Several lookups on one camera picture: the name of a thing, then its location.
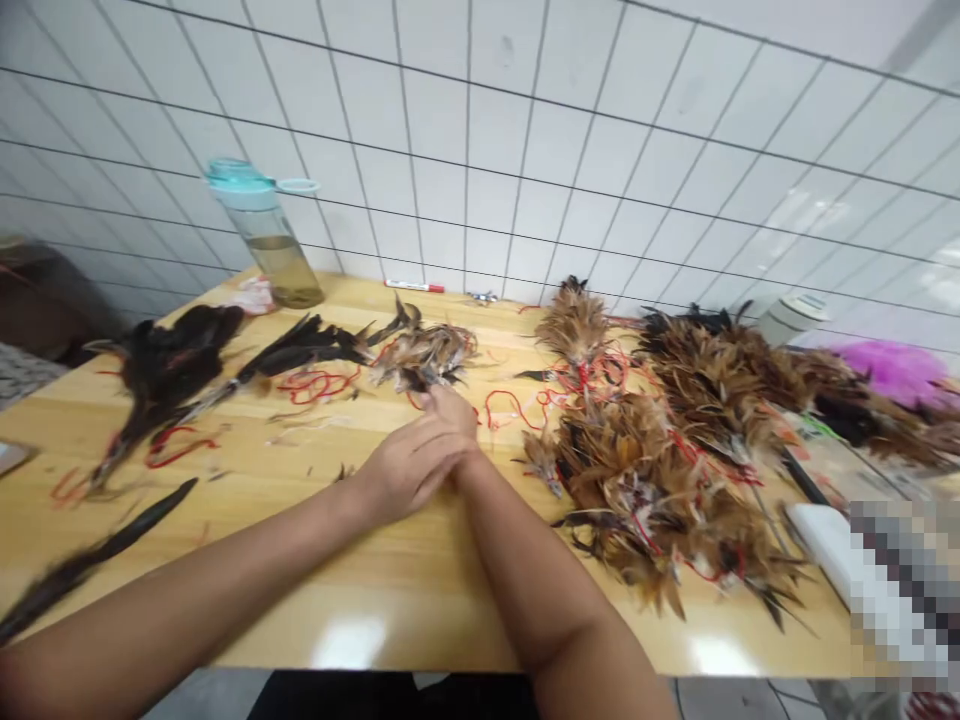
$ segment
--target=black feather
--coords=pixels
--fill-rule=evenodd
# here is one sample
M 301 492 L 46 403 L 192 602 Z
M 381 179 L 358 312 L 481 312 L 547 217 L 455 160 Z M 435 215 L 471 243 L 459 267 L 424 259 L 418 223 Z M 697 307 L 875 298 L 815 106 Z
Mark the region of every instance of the black feather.
M 44 613 L 83 585 L 98 566 L 116 557 L 170 514 L 193 490 L 197 478 L 187 480 L 155 502 L 117 532 L 74 553 L 35 580 L 0 619 L 0 647 L 33 625 Z

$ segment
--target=plastic bottle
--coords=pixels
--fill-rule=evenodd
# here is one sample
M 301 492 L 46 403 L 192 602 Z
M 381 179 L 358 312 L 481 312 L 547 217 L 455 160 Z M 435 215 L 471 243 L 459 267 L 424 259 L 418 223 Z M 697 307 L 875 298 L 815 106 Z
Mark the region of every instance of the plastic bottle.
M 250 254 L 273 284 L 278 305 L 308 308 L 323 301 L 303 249 L 277 200 L 276 189 L 311 193 L 319 185 L 312 180 L 281 180 L 260 173 L 245 160 L 217 158 L 210 161 L 207 183 L 240 233 Z

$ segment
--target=hand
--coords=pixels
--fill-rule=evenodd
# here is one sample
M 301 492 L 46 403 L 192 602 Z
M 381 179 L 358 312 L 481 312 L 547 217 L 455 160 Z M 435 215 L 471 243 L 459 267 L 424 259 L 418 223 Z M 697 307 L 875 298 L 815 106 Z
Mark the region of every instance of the hand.
M 346 482 L 358 493 L 364 515 L 386 525 L 422 508 L 475 447 L 454 424 L 429 412 L 390 433 Z
M 448 385 L 431 385 L 429 393 L 421 396 L 428 414 L 439 415 L 464 437 L 477 439 L 477 414 L 470 403 Z

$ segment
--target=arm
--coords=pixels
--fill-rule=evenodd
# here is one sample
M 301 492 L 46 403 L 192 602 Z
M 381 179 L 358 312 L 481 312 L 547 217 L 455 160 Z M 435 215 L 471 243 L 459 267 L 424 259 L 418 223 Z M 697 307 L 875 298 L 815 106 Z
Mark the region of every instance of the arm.
M 139 717 L 324 560 L 419 509 L 473 445 L 436 415 L 352 477 L 0 652 L 0 717 Z
M 475 433 L 452 390 L 438 411 Z M 530 675 L 540 712 L 566 718 L 676 718 L 673 699 L 633 632 L 543 520 L 479 450 L 455 468 L 500 616 Z

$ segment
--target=white cylinder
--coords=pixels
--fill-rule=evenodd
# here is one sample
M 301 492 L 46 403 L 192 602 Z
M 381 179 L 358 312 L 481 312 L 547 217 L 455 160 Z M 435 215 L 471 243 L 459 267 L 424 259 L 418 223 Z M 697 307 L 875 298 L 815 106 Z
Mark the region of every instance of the white cylinder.
M 757 330 L 771 345 L 786 345 L 830 317 L 822 300 L 811 295 L 782 297 L 757 321 Z

